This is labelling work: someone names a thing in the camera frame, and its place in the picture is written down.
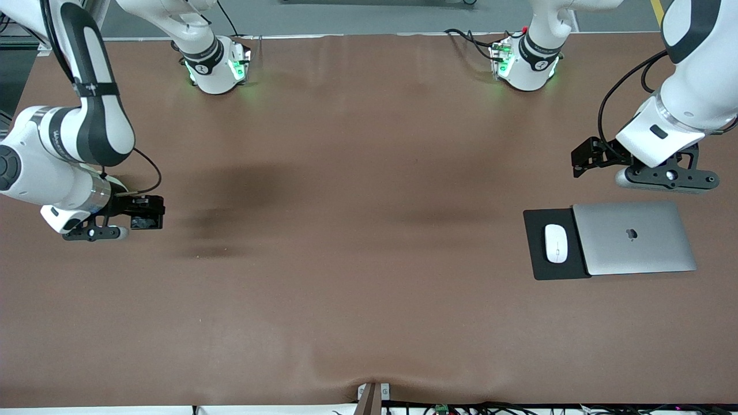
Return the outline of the silver laptop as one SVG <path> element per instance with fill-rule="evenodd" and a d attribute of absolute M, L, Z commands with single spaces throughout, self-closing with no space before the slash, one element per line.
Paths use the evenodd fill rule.
<path fill-rule="evenodd" d="M 575 204 L 572 211 L 591 276 L 698 268 L 672 201 Z"/>

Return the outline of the black mouse pad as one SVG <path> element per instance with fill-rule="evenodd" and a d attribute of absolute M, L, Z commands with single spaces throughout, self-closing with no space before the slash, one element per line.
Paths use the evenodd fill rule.
<path fill-rule="evenodd" d="M 586 270 L 583 260 L 572 208 L 524 210 L 524 223 L 533 276 L 536 280 L 581 280 L 592 277 Z M 555 263 L 548 259 L 545 246 L 545 227 L 548 225 L 558 225 L 564 230 L 567 258 L 563 262 Z"/>

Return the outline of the grey bracket with brown post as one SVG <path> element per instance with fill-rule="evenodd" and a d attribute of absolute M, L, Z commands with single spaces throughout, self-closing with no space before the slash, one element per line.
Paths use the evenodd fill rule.
<path fill-rule="evenodd" d="M 357 389 L 358 403 L 353 415 L 386 415 L 383 402 L 390 400 L 389 383 L 365 383 Z"/>

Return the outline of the white computer mouse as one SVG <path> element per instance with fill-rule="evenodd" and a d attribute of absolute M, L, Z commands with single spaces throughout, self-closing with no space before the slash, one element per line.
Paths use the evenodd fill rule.
<path fill-rule="evenodd" d="M 545 256 L 550 263 L 564 263 L 568 258 L 568 236 L 564 226 L 547 224 L 544 228 Z"/>

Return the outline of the brown table mat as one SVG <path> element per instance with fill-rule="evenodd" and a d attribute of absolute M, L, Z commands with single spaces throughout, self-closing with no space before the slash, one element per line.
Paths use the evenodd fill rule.
<path fill-rule="evenodd" d="M 0 197 L 0 408 L 738 403 L 738 128 L 721 184 L 632 191 L 570 152 L 655 33 L 576 34 L 519 93 L 459 39 L 251 42 L 250 82 L 190 86 L 166 41 L 107 44 L 159 231 L 66 242 Z M 673 200 L 698 270 L 533 278 L 524 211 Z"/>

